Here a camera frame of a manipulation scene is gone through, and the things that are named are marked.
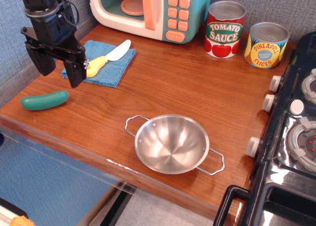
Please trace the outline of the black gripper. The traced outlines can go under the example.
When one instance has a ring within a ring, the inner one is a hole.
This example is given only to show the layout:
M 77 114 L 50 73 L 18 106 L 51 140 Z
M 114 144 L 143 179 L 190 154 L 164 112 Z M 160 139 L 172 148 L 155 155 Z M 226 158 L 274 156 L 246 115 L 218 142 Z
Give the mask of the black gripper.
M 75 38 L 79 19 L 75 19 L 69 0 L 25 0 L 24 12 L 32 26 L 24 27 L 25 47 L 39 73 L 49 75 L 55 59 L 64 61 L 71 88 L 86 79 L 85 48 Z

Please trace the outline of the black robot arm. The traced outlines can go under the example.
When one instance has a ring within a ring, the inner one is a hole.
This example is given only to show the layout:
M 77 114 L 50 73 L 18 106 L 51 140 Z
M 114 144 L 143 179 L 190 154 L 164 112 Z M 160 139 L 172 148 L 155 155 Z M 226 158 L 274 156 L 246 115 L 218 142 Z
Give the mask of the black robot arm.
M 23 27 L 25 47 L 43 76 L 54 71 L 56 60 L 64 63 L 72 88 L 86 79 L 88 60 L 84 46 L 76 39 L 79 14 L 71 0 L 22 0 L 32 26 Z

